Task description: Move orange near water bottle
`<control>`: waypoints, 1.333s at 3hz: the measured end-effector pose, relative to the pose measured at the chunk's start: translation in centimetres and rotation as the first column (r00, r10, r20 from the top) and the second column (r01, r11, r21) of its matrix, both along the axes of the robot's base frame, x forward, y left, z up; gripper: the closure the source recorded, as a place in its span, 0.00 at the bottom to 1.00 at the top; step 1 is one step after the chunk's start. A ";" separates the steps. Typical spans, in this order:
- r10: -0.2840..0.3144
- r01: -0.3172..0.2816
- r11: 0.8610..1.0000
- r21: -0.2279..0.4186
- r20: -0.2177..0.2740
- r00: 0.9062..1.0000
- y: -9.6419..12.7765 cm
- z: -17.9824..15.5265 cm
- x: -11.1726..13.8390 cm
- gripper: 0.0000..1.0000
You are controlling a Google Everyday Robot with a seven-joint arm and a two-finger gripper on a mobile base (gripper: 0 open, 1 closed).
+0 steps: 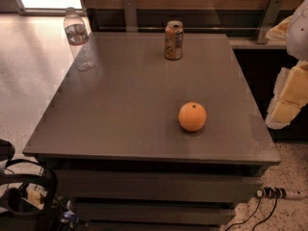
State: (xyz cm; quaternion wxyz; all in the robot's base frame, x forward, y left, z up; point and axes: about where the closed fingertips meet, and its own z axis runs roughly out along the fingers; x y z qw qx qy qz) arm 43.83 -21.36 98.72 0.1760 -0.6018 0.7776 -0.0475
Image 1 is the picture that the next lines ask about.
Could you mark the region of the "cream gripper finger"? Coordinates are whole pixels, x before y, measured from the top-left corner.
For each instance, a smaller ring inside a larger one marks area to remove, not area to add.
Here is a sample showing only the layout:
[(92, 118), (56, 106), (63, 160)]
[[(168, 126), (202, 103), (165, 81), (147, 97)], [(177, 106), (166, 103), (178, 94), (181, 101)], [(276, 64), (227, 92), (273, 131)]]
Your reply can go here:
[(273, 94), (266, 125), (270, 129), (282, 129), (290, 125), (308, 104), (308, 64), (298, 64), (291, 69), (282, 67)]
[(288, 16), (287, 18), (279, 22), (276, 26), (270, 28), (266, 33), (266, 38), (269, 41), (285, 40), (291, 18), (291, 16)]

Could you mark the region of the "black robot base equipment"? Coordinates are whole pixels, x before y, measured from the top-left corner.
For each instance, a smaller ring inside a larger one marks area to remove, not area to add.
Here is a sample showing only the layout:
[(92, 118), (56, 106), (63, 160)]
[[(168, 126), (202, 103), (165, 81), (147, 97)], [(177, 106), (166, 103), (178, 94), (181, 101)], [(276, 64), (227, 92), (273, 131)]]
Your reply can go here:
[[(53, 204), (58, 185), (55, 173), (35, 162), (13, 159), (14, 146), (0, 140), (0, 186), (7, 188), (0, 196), (0, 231), (73, 231), (61, 221), (62, 211)], [(43, 175), (7, 173), (11, 166), (35, 165)], [(46, 190), (42, 206), (31, 202), (31, 189), (39, 185)]]

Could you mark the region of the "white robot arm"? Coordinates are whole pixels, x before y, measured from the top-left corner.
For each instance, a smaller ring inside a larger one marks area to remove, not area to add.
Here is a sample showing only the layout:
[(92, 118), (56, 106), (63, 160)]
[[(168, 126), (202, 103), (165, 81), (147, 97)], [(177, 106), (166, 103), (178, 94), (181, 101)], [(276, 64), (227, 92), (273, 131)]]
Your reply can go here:
[(297, 64), (291, 69), (282, 67), (277, 75), (266, 116), (270, 129), (288, 126), (308, 104), (308, 0), (289, 19), (286, 48)]

